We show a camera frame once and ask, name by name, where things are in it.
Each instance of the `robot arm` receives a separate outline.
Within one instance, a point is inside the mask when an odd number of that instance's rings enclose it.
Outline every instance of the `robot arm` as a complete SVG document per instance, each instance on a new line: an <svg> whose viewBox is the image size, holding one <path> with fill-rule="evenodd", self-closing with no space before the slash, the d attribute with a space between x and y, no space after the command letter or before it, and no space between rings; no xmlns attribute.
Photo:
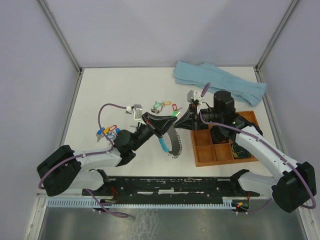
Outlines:
<svg viewBox="0 0 320 240"><path fill-rule="evenodd" d="M215 124L226 137L252 153L272 174L261 176L243 169L233 179L245 191L253 191L274 201L290 213L303 205L311 196L316 195L314 168L308 163L298 163L286 156L263 138L262 132L236 113L234 99L229 92L218 91L214 94L214 107L200 109L207 84L202 93L188 93L189 108L177 121L173 116L157 116L148 112L142 114L142 107L134 105L126 110L133 111L133 118L139 122L135 132L121 130L114 139L112 151L73 151L68 145L61 146L38 167L41 178L39 187L52 197L66 189L97 190L109 181L99 168L118 167L128 164L151 136L162 136L173 126L198 131Z"/></svg>
<svg viewBox="0 0 320 240"><path fill-rule="evenodd" d="M39 188L45 189L49 197L67 189L97 190L108 181L100 168L128 164L136 156L133 151L153 135L162 138L177 120L175 116L157 116L148 112L142 114L141 105L127 107L126 110L132 110L134 120L139 123L135 132L125 129L119 131L111 151L73 151L69 145L59 147L37 167L41 178Z"/></svg>
<svg viewBox="0 0 320 240"><path fill-rule="evenodd" d="M308 162L299 164L274 148L263 138L257 126L236 113L234 99L229 92L216 92L213 103L214 107L198 111L197 102L192 100L189 109L174 127L197 131L207 129L208 124L217 125L225 137L253 154L272 177L243 169L231 176L243 190L273 198L288 213L317 193L314 168Z"/></svg>

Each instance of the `red wire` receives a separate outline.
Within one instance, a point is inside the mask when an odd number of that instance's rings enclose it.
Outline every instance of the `red wire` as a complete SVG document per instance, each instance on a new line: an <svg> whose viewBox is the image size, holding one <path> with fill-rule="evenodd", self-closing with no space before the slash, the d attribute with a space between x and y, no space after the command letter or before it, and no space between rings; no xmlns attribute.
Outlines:
<svg viewBox="0 0 320 240"><path fill-rule="evenodd" d="M118 198L116 199L116 201L115 201L115 203L117 203L118 201L119 201L119 193L117 192L117 190L115 190L115 188L113 188L114 189L114 191L116 192L116 194L118 194Z"/></svg>
<svg viewBox="0 0 320 240"><path fill-rule="evenodd" d="M113 186L111 187L111 189L112 189L112 192L113 192L112 193L112 201L113 201L115 199L115 191L116 190L115 190L115 188Z"/></svg>

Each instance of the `white table surface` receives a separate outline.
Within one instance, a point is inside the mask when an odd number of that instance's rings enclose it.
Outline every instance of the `white table surface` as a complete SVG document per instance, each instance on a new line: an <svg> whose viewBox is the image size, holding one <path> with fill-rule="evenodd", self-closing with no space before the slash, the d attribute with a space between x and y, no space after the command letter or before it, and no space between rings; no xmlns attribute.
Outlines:
<svg viewBox="0 0 320 240"><path fill-rule="evenodd" d="M253 67L221 67L221 69L250 82L257 82ZM174 67L131 67L131 68L86 68L72 112L64 144L73 150L95 150L106 148L107 140L97 142L98 111L105 103L120 106L141 104L144 112L151 112L155 101L171 101L181 110L181 117L187 110L187 93L200 89L196 86L175 83ZM213 105L213 94L208 92L204 100ZM240 111L253 110L264 137L273 145L264 103L251 107L247 103L235 101ZM164 107L160 115L171 115L172 106ZM136 125L131 114L123 109L107 106L101 114L101 124L108 127L116 124L120 129L134 132L130 125ZM180 157L172 159L165 153L156 136L152 136L136 151L136 157L127 165L105 167L109 176L179 176L179 177L229 177L241 169L271 176L260 162L235 163L216 166L196 167L190 131L177 130L182 142ZM169 138L165 142L170 147Z"/></svg>

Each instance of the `blue handle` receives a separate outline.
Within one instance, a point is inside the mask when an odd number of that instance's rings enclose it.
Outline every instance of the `blue handle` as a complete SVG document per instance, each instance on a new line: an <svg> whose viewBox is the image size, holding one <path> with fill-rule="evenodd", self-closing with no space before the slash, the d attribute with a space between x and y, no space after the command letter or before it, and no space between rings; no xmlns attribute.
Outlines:
<svg viewBox="0 0 320 240"><path fill-rule="evenodd" d="M102 134L101 129L99 129L99 131L97 131L96 133L97 133L97 134Z"/></svg>
<svg viewBox="0 0 320 240"><path fill-rule="evenodd" d="M159 143L163 149L163 151L165 151L166 153L169 152L169 148L167 147L167 145L165 144L165 140L163 138L159 137Z"/></svg>

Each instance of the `green key tag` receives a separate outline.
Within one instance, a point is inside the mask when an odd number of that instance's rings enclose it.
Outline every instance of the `green key tag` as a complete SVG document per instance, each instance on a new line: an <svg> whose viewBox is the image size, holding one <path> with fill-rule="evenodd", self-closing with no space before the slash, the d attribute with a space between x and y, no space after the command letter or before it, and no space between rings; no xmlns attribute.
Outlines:
<svg viewBox="0 0 320 240"><path fill-rule="evenodd" d="M161 102L157 102L155 105L153 105L153 109L157 109L158 107L161 107Z"/></svg>
<svg viewBox="0 0 320 240"><path fill-rule="evenodd" d="M178 115L179 115L179 111L173 111L173 113L172 113L172 117L177 117Z"/></svg>

